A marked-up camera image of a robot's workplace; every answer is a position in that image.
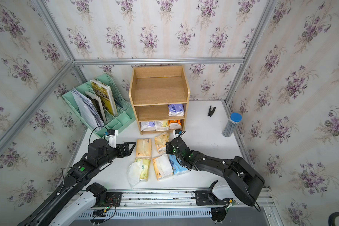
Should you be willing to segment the white yellow tissue pack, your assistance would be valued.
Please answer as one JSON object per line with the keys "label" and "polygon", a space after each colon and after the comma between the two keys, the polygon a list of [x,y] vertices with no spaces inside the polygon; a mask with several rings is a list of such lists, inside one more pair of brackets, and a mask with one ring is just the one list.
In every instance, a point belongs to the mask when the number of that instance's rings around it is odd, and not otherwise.
{"label": "white yellow tissue pack", "polygon": [[155,130],[156,131],[168,131],[169,130],[169,121],[155,121]]}

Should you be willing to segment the pale orange tissue pack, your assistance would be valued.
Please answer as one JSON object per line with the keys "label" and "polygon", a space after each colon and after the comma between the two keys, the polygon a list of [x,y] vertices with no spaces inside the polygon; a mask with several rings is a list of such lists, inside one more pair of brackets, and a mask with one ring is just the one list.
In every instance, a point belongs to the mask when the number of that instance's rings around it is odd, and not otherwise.
{"label": "pale orange tissue pack", "polygon": [[150,138],[138,139],[136,147],[136,158],[152,157],[152,140]]}
{"label": "pale orange tissue pack", "polygon": [[166,143],[169,142],[169,139],[170,135],[168,132],[164,132],[154,138],[155,147],[158,153],[163,153],[166,151]]}

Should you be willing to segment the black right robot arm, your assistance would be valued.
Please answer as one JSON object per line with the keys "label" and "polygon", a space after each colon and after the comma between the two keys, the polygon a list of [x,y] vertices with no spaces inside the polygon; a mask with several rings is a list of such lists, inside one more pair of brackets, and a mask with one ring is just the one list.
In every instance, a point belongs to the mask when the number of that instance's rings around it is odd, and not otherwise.
{"label": "black right robot arm", "polygon": [[181,137],[166,142],[166,154],[174,154],[181,166],[188,170],[206,171],[224,178],[236,198],[254,206],[263,186],[264,178],[245,159],[220,159],[191,150]]}

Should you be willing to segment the white purple tissue pack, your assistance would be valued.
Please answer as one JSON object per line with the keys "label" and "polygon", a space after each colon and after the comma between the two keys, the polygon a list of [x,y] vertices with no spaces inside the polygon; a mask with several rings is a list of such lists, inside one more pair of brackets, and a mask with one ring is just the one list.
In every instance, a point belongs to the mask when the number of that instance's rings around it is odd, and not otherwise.
{"label": "white purple tissue pack", "polygon": [[156,123],[154,121],[141,122],[142,131],[156,131]]}

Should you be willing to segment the purple bear tissue pack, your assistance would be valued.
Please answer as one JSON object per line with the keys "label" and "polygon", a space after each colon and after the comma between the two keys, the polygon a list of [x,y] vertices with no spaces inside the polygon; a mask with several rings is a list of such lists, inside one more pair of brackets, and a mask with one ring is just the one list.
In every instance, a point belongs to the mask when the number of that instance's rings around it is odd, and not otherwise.
{"label": "purple bear tissue pack", "polygon": [[179,117],[184,116],[184,106],[183,104],[170,104],[168,105],[169,117]]}

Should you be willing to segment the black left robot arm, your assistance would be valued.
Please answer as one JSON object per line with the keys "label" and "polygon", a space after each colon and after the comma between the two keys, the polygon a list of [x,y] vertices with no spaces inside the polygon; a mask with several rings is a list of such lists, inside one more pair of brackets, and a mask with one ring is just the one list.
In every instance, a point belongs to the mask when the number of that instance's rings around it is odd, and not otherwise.
{"label": "black left robot arm", "polygon": [[20,226],[48,226],[66,204],[80,192],[96,175],[100,168],[116,158],[130,156],[136,142],[125,142],[111,147],[108,141],[99,138],[88,145],[88,152],[72,166],[63,182]]}

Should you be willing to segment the yellow green tissue pack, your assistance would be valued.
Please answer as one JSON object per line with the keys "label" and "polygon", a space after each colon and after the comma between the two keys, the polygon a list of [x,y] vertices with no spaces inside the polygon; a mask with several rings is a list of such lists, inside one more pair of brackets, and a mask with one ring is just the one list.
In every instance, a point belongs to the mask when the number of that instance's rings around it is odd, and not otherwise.
{"label": "yellow green tissue pack", "polygon": [[150,159],[136,158],[127,170],[127,178],[131,188],[140,182],[147,182],[149,178]]}

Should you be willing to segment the bright orange tissue pack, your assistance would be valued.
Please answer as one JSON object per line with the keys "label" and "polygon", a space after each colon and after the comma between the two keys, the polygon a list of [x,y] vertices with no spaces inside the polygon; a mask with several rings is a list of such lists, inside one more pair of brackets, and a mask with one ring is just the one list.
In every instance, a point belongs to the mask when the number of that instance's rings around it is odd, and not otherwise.
{"label": "bright orange tissue pack", "polygon": [[182,129],[182,121],[181,120],[169,120],[169,129],[177,130]]}

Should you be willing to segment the orange flower tissue pack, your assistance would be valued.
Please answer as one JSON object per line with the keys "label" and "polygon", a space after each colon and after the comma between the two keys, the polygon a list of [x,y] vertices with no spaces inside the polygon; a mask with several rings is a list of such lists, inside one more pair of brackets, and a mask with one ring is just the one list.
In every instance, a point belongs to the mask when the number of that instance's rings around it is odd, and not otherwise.
{"label": "orange flower tissue pack", "polygon": [[173,169],[167,154],[152,159],[157,181],[173,176]]}

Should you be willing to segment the light blue tissue pack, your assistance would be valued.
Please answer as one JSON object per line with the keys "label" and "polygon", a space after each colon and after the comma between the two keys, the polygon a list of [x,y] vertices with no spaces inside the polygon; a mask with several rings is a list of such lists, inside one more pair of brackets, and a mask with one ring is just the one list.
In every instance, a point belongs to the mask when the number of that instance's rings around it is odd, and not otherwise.
{"label": "light blue tissue pack", "polygon": [[179,164],[175,155],[168,155],[168,158],[172,166],[173,174],[175,176],[179,176],[189,172],[189,170],[186,167],[183,167],[181,166],[181,164]]}

